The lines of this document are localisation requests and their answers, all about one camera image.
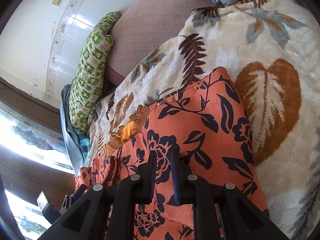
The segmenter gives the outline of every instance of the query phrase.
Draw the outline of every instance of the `metal rivet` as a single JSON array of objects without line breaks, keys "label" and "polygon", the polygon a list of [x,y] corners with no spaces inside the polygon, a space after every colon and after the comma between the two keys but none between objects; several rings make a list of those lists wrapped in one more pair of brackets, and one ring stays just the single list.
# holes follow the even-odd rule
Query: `metal rivet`
[{"label": "metal rivet", "polygon": [[188,175],[188,180],[197,180],[198,176],[196,174],[190,174]]},{"label": "metal rivet", "polygon": [[130,177],[131,180],[139,180],[140,179],[140,175],[139,174],[133,174],[131,177]]},{"label": "metal rivet", "polygon": [[93,186],[93,190],[94,191],[100,191],[103,189],[103,185],[102,184],[96,184]]},{"label": "metal rivet", "polygon": [[235,189],[235,187],[236,187],[235,184],[233,184],[231,182],[226,184],[226,188],[229,189],[229,190],[233,190],[233,189]]}]

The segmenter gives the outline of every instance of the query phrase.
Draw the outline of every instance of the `stitched grid pattern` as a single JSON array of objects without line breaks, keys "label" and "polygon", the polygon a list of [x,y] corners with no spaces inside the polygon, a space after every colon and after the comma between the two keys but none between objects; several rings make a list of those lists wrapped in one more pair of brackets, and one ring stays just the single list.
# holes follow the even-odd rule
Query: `stitched grid pattern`
[{"label": "stitched grid pattern", "polygon": [[193,9],[210,5],[211,0],[137,1],[111,31],[108,64],[126,77],[154,48],[179,34]]}]

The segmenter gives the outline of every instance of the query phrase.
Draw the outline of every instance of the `orange floral garment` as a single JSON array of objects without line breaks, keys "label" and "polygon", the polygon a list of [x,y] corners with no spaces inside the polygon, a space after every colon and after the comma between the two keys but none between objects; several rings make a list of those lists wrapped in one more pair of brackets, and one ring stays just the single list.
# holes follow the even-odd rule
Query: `orange floral garment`
[{"label": "orange floral garment", "polygon": [[248,117],[223,67],[150,106],[141,132],[109,158],[100,156],[81,168],[76,187],[112,185],[136,172],[149,153],[157,154],[155,188],[150,205],[137,205],[134,239],[185,240],[193,237],[191,205],[177,206],[170,157],[179,153],[193,173],[211,184],[232,182],[268,214],[252,159]]}]

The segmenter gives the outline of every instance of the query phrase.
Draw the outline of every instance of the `green pillow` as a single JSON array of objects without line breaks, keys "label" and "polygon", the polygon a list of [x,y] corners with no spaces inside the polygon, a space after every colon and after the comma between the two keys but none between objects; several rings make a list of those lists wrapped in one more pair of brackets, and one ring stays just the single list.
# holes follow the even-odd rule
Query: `green pillow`
[{"label": "green pillow", "polygon": [[81,50],[69,99],[71,124],[81,132],[88,129],[89,113],[101,94],[105,61],[113,44],[108,32],[120,16],[120,12],[110,12],[103,17]]}]

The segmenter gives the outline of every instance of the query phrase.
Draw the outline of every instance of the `fleece blanket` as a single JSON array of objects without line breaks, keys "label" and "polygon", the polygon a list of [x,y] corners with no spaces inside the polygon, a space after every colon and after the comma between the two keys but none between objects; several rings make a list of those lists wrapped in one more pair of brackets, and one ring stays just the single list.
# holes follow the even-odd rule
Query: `fleece blanket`
[{"label": "fleece blanket", "polygon": [[320,217],[319,38],[320,27],[300,0],[195,9],[177,37],[147,55],[94,107],[90,160],[139,105],[223,66],[252,124],[254,163],[270,217],[289,238],[306,239]]}]

